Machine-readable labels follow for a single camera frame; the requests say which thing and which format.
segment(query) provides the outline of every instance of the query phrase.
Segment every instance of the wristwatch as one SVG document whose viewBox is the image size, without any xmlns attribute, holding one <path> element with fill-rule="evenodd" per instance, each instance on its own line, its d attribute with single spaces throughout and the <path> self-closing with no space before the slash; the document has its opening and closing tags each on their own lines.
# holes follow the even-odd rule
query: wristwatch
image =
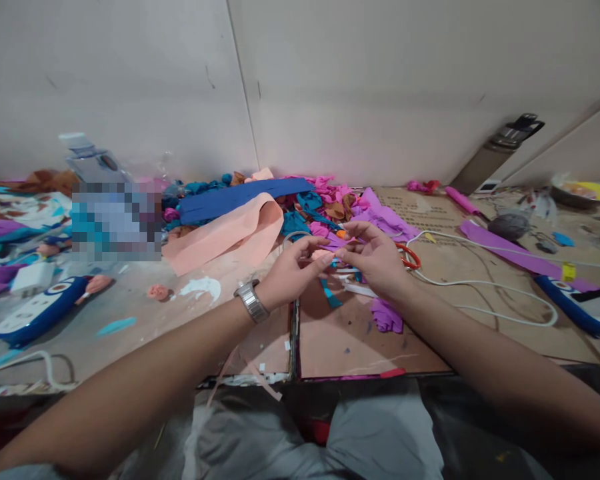
<svg viewBox="0 0 600 480">
<path fill-rule="evenodd" d="M 247 311 L 256 324 L 266 320 L 266 318 L 269 317 L 269 312 L 266 308 L 264 308 L 262 303 L 260 303 L 258 296 L 255 294 L 254 288 L 258 283 L 260 283 L 260 280 L 252 280 L 233 292 L 234 297 L 240 297 L 242 299 Z"/>
</svg>

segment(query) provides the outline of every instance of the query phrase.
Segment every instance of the workbench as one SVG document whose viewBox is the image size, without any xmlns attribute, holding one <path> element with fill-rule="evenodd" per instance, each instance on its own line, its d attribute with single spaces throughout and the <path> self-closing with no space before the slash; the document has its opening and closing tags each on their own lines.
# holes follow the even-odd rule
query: workbench
<svg viewBox="0 0 600 480">
<path fill-rule="evenodd" d="M 426 197 L 403 189 L 375 189 L 380 200 L 391 206 L 410 225 L 460 235 L 457 226 L 472 217 L 461 211 L 444 196 Z M 488 217 L 496 207 L 510 207 L 521 193 L 475 199 L 474 203 Z M 556 257 L 600 263 L 600 222 L 591 212 L 576 212 L 560 208 L 558 224 L 552 227 L 542 219 L 531 219 L 534 228 L 551 234 L 560 231 L 575 241 L 575 248 L 560 248 Z M 467 246 L 455 240 L 419 239 L 411 248 L 420 256 L 423 272 L 431 279 L 454 281 L 482 279 L 502 283 L 546 298 L 530 274 L 480 247 Z M 530 252 L 546 257 L 535 248 L 536 240 L 526 236 L 521 244 Z M 102 273 L 115 279 L 106 290 L 93 295 L 82 306 L 19 354 L 44 350 L 53 358 L 53 376 L 60 383 L 75 385 L 118 358 L 148 341 L 202 315 L 216 305 L 229 300 L 239 282 L 263 278 L 281 252 L 278 242 L 266 260 L 258 267 L 228 264 L 222 256 L 182 277 L 176 277 L 166 261 L 135 263 L 71 262 L 68 253 L 60 255 L 57 264 L 62 273 L 70 275 Z M 600 286 L 600 269 L 578 267 L 578 276 Z M 190 282 L 204 278 L 218 280 L 221 294 L 214 302 L 210 293 L 191 290 Z M 147 298 L 147 289 L 161 283 L 172 294 L 169 300 L 158 302 Z M 371 298 L 344 292 L 335 279 L 329 287 L 343 302 L 331 309 L 318 281 L 312 283 L 295 305 L 272 312 L 270 320 L 258 325 L 239 347 L 227 368 L 223 382 L 228 385 L 253 383 L 247 361 L 263 372 L 270 383 L 315 380 L 330 377 L 364 378 L 392 369 L 402 368 L 408 374 L 448 373 L 449 366 L 408 327 L 403 334 L 378 332 L 369 303 Z M 539 302 L 492 286 L 437 287 L 432 289 L 452 305 L 472 305 L 512 317 L 536 321 L 547 320 L 547 310 Z M 0 321 L 23 301 L 8 294 L 0 296 Z M 471 310 L 465 312 L 476 320 L 515 339 L 559 363 L 600 365 L 600 339 L 592 339 L 576 328 L 558 310 L 560 317 L 553 327 L 532 327 L 497 319 Z M 110 335 L 98 332 L 120 319 L 135 319 L 135 323 Z M 0 358 L 8 353 L 0 341 Z M 210 382 L 222 368 L 209 372 Z M 45 364 L 40 360 L 16 365 L 0 371 L 0 395 L 36 395 L 56 393 L 46 382 Z"/>
</svg>

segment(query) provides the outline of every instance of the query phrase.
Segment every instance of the finger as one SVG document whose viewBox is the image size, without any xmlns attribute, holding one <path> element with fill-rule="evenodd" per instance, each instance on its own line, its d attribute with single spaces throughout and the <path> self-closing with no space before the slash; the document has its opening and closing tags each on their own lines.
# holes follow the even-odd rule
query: finger
<svg viewBox="0 0 600 480">
<path fill-rule="evenodd" d="M 296 258 L 302 257 L 304 254 L 313 251 L 320 245 L 328 245 L 331 242 L 324 237 L 313 237 L 306 235 L 300 240 L 294 242 L 290 247 L 287 247 L 286 251 L 290 251 L 291 254 Z"/>
<path fill-rule="evenodd" d="M 330 266 L 331 262 L 333 261 L 333 257 L 333 252 L 329 252 L 326 255 L 320 256 L 318 259 L 311 262 L 310 265 L 307 265 L 305 268 L 300 270 L 302 276 L 304 277 L 304 281 L 308 283 L 320 275 L 328 266 Z"/>
<path fill-rule="evenodd" d="M 364 270 L 365 258 L 359 253 L 350 252 L 346 249 L 339 249 L 335 252 L 336 258 L 339 258 L 344 263 L 348 263 L 358 270 Z"/>
<path fill-rule="evenodd" d="M 386 237 L 388 241 L 391 239 L 375 225 L 369 222 L 347 222 L 344 223 L 343 228 L 347 231 L 347 237 L 360 237 L 365 242 L 370 242 L 373 239 Z"/>
<path fill-rule="evenodd" d="M 366 247 L 366 245 L 360 245 L 359 243 L 356 243 L 356 244 L 345 245 L 342 248 L 344 248 L 345 250 L 348 250 L 350 252 L 362 253 L 362 250 L 364 250 L 365 247 Z"/>
</svg>

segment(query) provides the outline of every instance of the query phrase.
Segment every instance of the yellow tag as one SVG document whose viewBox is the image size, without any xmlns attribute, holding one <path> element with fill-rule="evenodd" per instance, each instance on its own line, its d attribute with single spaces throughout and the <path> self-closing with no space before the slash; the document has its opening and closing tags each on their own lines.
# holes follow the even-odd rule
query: yellow tag
<svg viewBox="0 0 600 480">
<path fill-rule="evenodd" d="M 562 281 L 570 282 L 575 280 L 575 265 L 569 262 L 562 264 Z"/>
</svg>

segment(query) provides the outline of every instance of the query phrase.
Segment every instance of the hand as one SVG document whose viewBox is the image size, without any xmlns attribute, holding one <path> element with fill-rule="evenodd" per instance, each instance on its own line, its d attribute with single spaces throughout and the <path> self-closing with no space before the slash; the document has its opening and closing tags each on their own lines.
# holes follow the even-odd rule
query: hand
<svg viewBox="0 0 600 480">
<path fill-rule="evenodd" d="M 371 290 L 384 300 L 398 300 L 405 288 L 416 288 L 406 272 L 398 249 L 382 230 L 369 222 L 348 222 L 345 240 L 358 237 L 362 245 L 347 245 L 335 252 L 335 256 L 362 272 Z"/>
<path fill-rule="evenodd" d="M 311 254 L 319 245 L 328 244 L 329 240 L 324 237 L 309 236 L 302 237 L 292 245 L 287 244 L 287 248 L 276 259 L 265 279 L 255 288 L 264 308 L 271 312 L 296 300 L 309 282 L 331 264 L 333 253 L 329 252 L 304 268 L 301 268 L 298 262 L 303 259 L 310 260 Z"/>
</svg>

